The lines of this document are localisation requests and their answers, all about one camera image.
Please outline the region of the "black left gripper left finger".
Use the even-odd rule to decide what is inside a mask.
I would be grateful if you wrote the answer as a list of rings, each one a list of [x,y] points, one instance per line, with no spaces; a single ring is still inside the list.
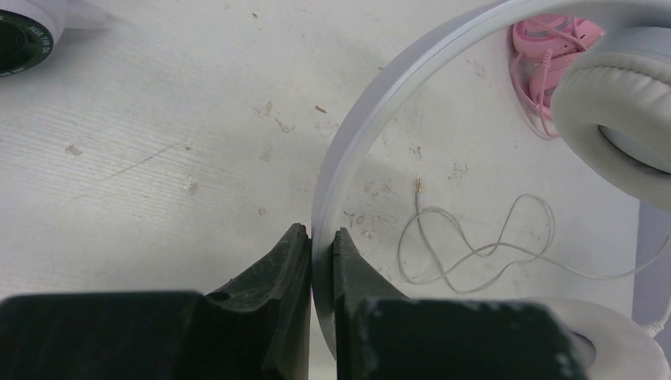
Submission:
[[[4,379],[306,379],[310,240],[292,225],[209,294],[32,294],[1,304]]]

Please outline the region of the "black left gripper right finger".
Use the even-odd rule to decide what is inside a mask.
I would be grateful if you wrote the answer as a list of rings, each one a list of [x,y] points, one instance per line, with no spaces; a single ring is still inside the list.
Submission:
[[[568,328],[536,302],[410,298],[332,244],[340,379],[585,379]]]

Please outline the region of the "pink headphones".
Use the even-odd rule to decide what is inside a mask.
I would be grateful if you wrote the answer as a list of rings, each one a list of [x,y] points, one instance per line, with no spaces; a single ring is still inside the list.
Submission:
[[[510,78],[518,99],[538,116],[540,126],[531,126],[538,137],[559,137],[549,125],[552,95],[564,71],[604,35],[605,30],[592,21],[555,13],[511,26],[516,56],[510,65]]]

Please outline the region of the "black white headphones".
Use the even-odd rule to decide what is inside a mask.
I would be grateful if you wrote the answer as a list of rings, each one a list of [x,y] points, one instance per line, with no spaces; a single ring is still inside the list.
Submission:
[[[80,0],[2,0],[1,76],[41,64],[67,29],[101,29],[107,13]]]

